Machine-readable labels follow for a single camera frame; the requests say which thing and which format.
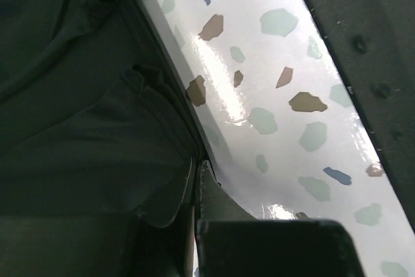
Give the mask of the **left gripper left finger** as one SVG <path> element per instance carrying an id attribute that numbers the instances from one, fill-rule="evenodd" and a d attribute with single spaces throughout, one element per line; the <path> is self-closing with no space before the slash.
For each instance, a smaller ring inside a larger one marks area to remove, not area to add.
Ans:
<path id="1" fill-rule="evenodd" d="M 186 276 L 192 159 L 1 162 L 2 276 Z"/>

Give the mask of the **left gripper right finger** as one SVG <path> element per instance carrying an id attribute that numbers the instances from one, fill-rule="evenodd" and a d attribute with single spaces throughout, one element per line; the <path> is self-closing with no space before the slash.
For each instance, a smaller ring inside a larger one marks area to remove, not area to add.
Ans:
<path id="1" fill-rule="evenodd" d="M 364 276 L 341 224 L 255 219 L 222 189 L 207 160 L 196 176 L 195 217 L 200 276 Z"/>

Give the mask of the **black t shirt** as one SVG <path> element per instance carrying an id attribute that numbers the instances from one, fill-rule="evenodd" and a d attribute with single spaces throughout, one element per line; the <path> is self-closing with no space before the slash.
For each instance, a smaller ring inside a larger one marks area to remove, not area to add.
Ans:
<path id="1" fill-rule="evenodd" d="M 130 0 L 1 0 L 1 214 L 170 223 L 197 132 Z"/>

